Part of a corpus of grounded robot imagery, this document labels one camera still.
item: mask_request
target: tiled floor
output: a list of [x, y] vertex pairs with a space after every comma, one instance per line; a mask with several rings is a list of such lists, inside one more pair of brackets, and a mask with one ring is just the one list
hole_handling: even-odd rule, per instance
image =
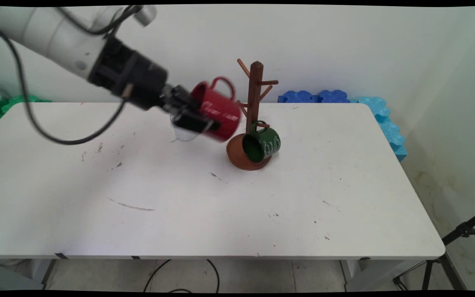
[[[142, 292], [149, 275], [164, 260], [57, 260], [47, 290]], [[262, 259], [214, 259], [220, 293], [343, 292], [339, 261], [290, 261]], [[420, 290], [424, 265], [402, 280]], [[215, 292], [217, 278], [205, 260], [172, 260], [153, 277], [147, 292], [188, 289]], [[392, 280], [376, 291], [396, 291]], [[441, 265], [434, 265], [430, 290], [451, 290]]]

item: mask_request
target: wooden mug tree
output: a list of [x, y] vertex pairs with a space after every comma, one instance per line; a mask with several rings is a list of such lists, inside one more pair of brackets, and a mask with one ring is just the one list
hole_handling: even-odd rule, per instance
[[[263, 64], [256, 61], [251, 64], [250, 71], [247, 69], [245, 64], [241, 62], [241, 59], [237, 59], [239, 66], [245, 72], [245, 74], [249, 77], [249, 97], [247, 103], [241, 103], [239, 100], [237, 103], [239, 104], [241, 111], [245, 114], [247, 118], [247, 127], [245, 132], [249, 133], [251, 129], [252, 123], [258, 120], [258, 113], [260, 109], [260, 101], [267, 95], [267, 93], [272, 89], [272, 85], [277, 85], [277, 80], [268, 80], [262, 81], [263, 79]], [[266, 90], [262, 93], [261, 87], [262, 86], [269, 86]], [[269, 125], [265, 125], [262, 123], [258, 123], [257, 126], [268, 128]], [[244, 170], [258, 170], [266, 166], [269, 163], [271, 156], [265, 158], [259, 163], [252, 162], [249, 157], [243, 151], [243, 145], [241, 141], [243, 140], [243, 134], [236, 135], [232, 137], [228, 144], [226, 145], [226, 153], [228, 154], [228, 159], [230, 162], [234, 164], [236, 167], [244, 169]]]

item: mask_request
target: tripod stand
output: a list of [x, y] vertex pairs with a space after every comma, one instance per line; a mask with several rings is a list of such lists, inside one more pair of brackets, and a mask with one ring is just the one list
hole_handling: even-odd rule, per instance
[[[475, 227], [475, 216], [473, 218], [471, 218], [470, 220], [466, 221], [466, 222], [462, 222], [461, 224], [458, 225], [458, 227], [456, 227], [456, 229], [454, 229], [454, 231], [448, 233], [445, 237], [443, 237], [443, 239], [442, 239], [443, 244], [445, 246], [447, 246], [450, 243], [452, 243], [454, 240], [458, 239], [459, 237], [470, 237], [470, 235], [475, 235], [474, 227]], [[435, 260], [427, 260], [426, 261], [426, 270], [424, 271], [422, 290], [428, 290], [428, 285], [430, 284], [430, 275], [432, 274], [433, 264], [434, 263], [441, 263], [442, 261], [446, 261], [446, 262], [448, 261], [446, 253], [443, 256], [441, 256], [441, 257], [439, 257]], [[403, 284], [403, 282], [401, 281], [401, 276], [403, 276], [404, 274], [407, 274], [408, 272], [410, 272], [411, 270], [417, 268], [418, 266], [419, 265], [416, 265], [414, 268], [408, 269], [406, 272], [396, 276], [393, 279], [394, 284], [396, 284], [402, 291], [408, 290], [406, 288], [406, 286]], [[463, 286], [458, 281], [456, 281], [455, 279], [457, 279], [457, 278], [454, 278], [454, 281], [452, 281], [452, 279], [451, 279], [452, 286], [454, 288], [458, 287], [461, 290], [463, 290], [464, 289]]]

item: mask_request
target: black cable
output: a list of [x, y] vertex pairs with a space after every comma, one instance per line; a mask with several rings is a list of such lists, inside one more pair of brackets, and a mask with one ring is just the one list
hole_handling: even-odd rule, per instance
[[117, 119], [118, 115], [120, 114], [120, 112], [124, 108], [124, 105], [125, 105], [126, 101], [122, 100], [122, 102], [120, 103], [120, 106], [118, 107], [117, 111], [115, 111], [115, 113], [113, 114], [111, 119], [109, 119], [109, 121], [102, 128], [98, 129], [98, 131], [94, 132], [93, 134], [91, 134], [88, 137], [85, 137], [83, 139], [62, 140], [62, 139], [57, 139], [56, 137], [53, 137], [53, 136], [49, 135], [37, 123], [36, 118], [34, 117], [34, 114], [32, 113], [31, 104], [28, 101], [28, 92], [27, 92], [27, 86], [25, 84], [25, 75], [23, 73], [23, 66], [21, 65], [21, 59], [19, 57], [19, 54], [17, 53], [16, 48], [14, 47], [14, 45], [12, 44], [10, 39], [8, 39], [8, 37], [5, 35], [5, 33], [0, 31], [0, 37], [6, 42], [8, 47], [10, 47], [11, 52], [14, 55], [14, 59], [15, 59], [15, 62], [16, 62], [16, 67], [17, 67], [17, 74], [18, 74], [18, 78], [19, 78], [19, 83], [21, 85], [21, 92], [23, 93], [23, 99], [25, 101], [25, 109], [27, 111], [28, 118], [32, 122], [32, 126], [34, 126], [34, 128], [36, 128], [36, 130], [41, 135], [43, 135], [43, 137], [49, 139], [50, 141], [54, 141], [55, 143], [65, 144], [65, 145], [75, 145], [75, 144], [85, 143], [87, 141], [90, 141], [91, 139], [94, 139], [95, 137], [98, 137], [105, 130], [107, 130], [107, 128], [109, 128], [109, 126], [111, 126], [111, 124], [113, 124], [113, 122]]
[[192, 291], [188, 291], [187, 289], [175, 289], [175, 290], [169, 291], [168, 293], [175, 293], [175, 292], [179, 292], [179, 291], [184, 291], [186, 293], [192, 293]]
[[[124, 11], [123, 11], [122, 14], [120, 15], [120, 17], [122, 17], [122, 16], [124, 16], [124, 15], [127, 15], [127, 14], [129, 13], [129, 10], [132, 9], [133, 6], [134, 6], [134, 5], [128, 5], [128, 6], [126, 6], [126, 8], [124, 8]], [[110, 24], [113, 23], [114, 21], [115, 21], [115, 16], [113, 16], [113, 18], [111, 19]], [[113, 30], [111, 30], [111, 32], [110, 32], [110, 33], [108, 34], [108, 36], [107, 36], [108, 39], [113, 38], [113, 37], [115, 36], [115, 34], [117, 34], [117, 31], [118, 31], [118, 29], [120, 28], [120, 25], [121, 25], [121, 24], [122, 24], [122, 23], [116, 25], [115, 28], [113, 28]]]
[[73, 23], [75, 26], [77, 26], [79, 29], [81, 29], [84, 32], [87, 32], [88, 34], [93, 34], [93, 35], [102, 35], [106, 34], [109, 32], [111, 29], [115, 28], [117, 25], [120, 23], [124, 22], [125, 19], [130, 17], [131, 15], [134, 15], [135, 13], [139, 12], [142, 9], [142, 5], [135, 5], [130, 11], [126, 14], [121, 15], [118, 19], [115, 19], [113, 22], [105, 26], [104, 28], [101, 28], [96, 31], [89, 30], [86, 28], [84, 25], [80, 24], [76, 19], [74, 19], [71, 14], [63, 9], [62, 7], [56, 7], [56, 9], [62, 13], [71, 23]]
[[155, 275], [155, 273], [157, 273], [157, 271], [159, 271], [159, 269], [161, 267], [163, 267], [166, 263], [168, 263], [169, 261], [171, 261], [172, 259], [168, 259], [166, 260], [164, 263], [162, 263], [157, 269], [155, 269], [155, 271], [153, 271], [153, 273], [151, 273], [149, 279], [148, 279], [148, 282], [146, 282], [146, 285], [144, 287], [144, 291], [142, 291], [143, 293], [146, 292], [146, 289], [148, 288], [148, 285], [149, 285], [149, 282], [151, 282], [151, 279], [153, 278], [153, 276]]
[[217, 289], [215, 289], [215, 293], [217, 294], [217, 293], [219, 293], [219, 273], [217, 273], [217, 269], [215, 268], [214, 264], [210, 260], [206, 259], [206, 261], [208, 261], [208, 263], [210, 263], [210, 265], [212, 266], [212, 268], [215, 271], [215, 276], [217, 276]]
[[[148, 285], [149, 285], [149, 282], [151, 282], [151, 279], [153, 278], [153, 276], [155, 276], [155, 274], [157, 273], [157, 271], [159, 271], [159, 269], [161, 267], [163, 267], [164, 265], [166, 265], [166, 263], [168, 263], [169, 261], [171, 261], [171, 259], [168, 259], [166, 260], [164, 263], [162, 263], [159, 267], [157, 267], [157, 269], [155, 269], [155, 271], [153, 271], [148, 279], [148, 281], [146, 282], [146, 285], [144, 286], [144, 290], [142, 291], [143, 293], [146, 292], [146, 289], [148, 289]], [[206, 259], [206, 261], [208, 261], [208, 263], [210, 263], [210, 265], [212, 266], [212, 268], [214, 269], [215, 271], [215, 276], [217, 276], [217, 289], [215, 289], [215, 293], [219, 293], [219, 273], [217, 272], [217, 269], [215, 268], [215, 265], [208, 259]], [[175, 290], [171, 290], [169, 291], [168, 293], [174, 293], [174, 292], [178, 292], [178, 291], [184, 291], [184, 292], [187, 292], [187, 293], [192, 293], [191, 291], [187, 290], [187, 289], [175, 289]]]

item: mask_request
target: white wall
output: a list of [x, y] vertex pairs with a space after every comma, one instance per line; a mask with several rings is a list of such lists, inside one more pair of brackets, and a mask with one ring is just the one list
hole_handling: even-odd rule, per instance
[[[225, 75], [235, 83], [237, 97], [246, 100], [247, 78], [236, 63], [241, 58], [247, 65], [259, 60], [264, 79], [280, 81], [264, 101], [276, 101], [287, 90], [381, 96], [407, 137], [403, 167], [441, 235], [475, 214], [475, 7], [157, 9], [156, 21], [147, 28], [129, 19], [117, 36], [167, 68], [170, 83], [192, 89]], [[71, 10], [91, 17], [96, 8]], [[17, 48], [32, 94], [55, 101], [118, 101]], [[0, 88], [19, 94], [14, 62], [1, 40]], [[444, 134], [451, 139], [440, 138]], [[467, 285], [475, 288], [475, 240], [460, 240], [449, 250]]]
[[[414, 115], [419, 120], [402, 165], [443, 237], [475, 215], [475, 40], [441, 83], [426, 110]], [[460, 238], [447, 251], [475, 290], [475, 237]]]
[[[93, 8], [74, 7], [90, 17]], [[328, 5], [157, 5], [155, 22], [129, 19], [119, 39], [169, 70], [188, 89], [226, 75], [246, 100], [236, 63], [259, 60], [264, 79], [278, 79], [265, 101], [287, 90], [340, 89], [375, 95], [401, 111], [451, 42], [465, 8]], [[33, 94], [56, 101], [117, 101], [54, 63], [19, 47]], [[0, 87], [19, 93], [12, 57], [0, 40]]]

